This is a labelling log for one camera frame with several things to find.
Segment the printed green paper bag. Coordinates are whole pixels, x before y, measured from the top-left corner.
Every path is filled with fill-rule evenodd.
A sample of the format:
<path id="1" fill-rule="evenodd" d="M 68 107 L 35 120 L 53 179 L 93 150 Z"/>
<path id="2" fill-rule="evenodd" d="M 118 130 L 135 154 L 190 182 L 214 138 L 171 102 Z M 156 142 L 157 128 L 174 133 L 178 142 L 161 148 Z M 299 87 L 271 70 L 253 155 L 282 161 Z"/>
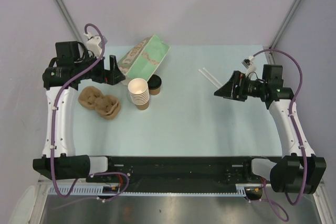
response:
<path id="1" fill-rule="evenodd" d="M 169 49 L 170 46 L 165 44 L 158 35 L 152 35 L 139 42 L 118 61 L 118 67 L 125 76 L 125 80 L 121 83 L 127 86 L 135 78 L 148 81 Z"/>

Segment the black plastic cup lid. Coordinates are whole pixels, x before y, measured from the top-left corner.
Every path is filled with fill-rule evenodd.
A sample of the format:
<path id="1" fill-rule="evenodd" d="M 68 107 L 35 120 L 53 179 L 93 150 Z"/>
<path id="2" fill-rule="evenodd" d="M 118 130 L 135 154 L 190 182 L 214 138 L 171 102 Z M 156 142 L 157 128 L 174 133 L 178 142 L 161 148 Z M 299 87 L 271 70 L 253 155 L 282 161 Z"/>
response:
<path id="1" fill-rule="evenodd" d="M 150 90 L 156 90 L 160 88 L 161 85 L 162 85 L 162 79 L 156 74 L 153 74 L 148 80 L 148 87 Z"/>

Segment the single brown paper cup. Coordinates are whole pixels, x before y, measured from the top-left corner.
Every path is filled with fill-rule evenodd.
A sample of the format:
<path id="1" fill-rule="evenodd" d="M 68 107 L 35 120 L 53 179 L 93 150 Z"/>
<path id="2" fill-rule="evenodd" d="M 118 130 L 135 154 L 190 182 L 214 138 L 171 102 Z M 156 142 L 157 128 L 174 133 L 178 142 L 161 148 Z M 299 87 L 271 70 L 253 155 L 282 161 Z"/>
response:
<path id="1" fill-rule="evenodd" d="M 158 95 L 161 91 L 161 88 L 157 88 L 157 89 L 150 89 L 149 90 L 149 94 L 150 95 Z"/>

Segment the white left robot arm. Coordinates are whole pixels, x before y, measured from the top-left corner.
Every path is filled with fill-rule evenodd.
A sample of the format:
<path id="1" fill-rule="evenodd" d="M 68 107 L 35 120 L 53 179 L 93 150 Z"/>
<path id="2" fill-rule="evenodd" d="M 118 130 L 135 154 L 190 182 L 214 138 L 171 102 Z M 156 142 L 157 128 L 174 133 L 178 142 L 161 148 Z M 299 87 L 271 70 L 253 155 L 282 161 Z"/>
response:
<path id="1" fill-rule="evenodd" d="M 41 158 L 33 160 L 33 169 L 50 180 L 79 179 L 93 174 L 105 182 L 115 178 L 116 169 L 105 156 L 76 155 L 73 114 L 82 80 L 116 85 L 125 79 L 110 55 L 110 68 L 104 67 L 105 39 L 90 37 L 79 41 L 58 42 L 56 56 L 43 73 L 48 104 L 47 135 Z"/>

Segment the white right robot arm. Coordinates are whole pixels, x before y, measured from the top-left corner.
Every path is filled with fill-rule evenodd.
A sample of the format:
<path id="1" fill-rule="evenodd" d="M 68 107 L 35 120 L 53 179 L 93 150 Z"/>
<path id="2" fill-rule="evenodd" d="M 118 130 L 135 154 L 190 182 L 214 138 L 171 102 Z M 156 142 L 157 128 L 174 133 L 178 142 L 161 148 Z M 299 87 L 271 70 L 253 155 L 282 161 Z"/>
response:
<path id="1" fill-rule="evenodd" d="M 300 125 L 294 93 L 283 86 L 281 65 L 264 65 L 262 78 L 234 71 L 230 79 L 214 92 L 217 97 L 244 102 L 248 97 L 261 99 L 271 114 L 279 134 L 282 158 L 277 163 L 254 158 L 242 169 L 243 179 L 254 183 L 263 177 L 277 193 L 315 193 L 327 164 L 310 147 Z"/>

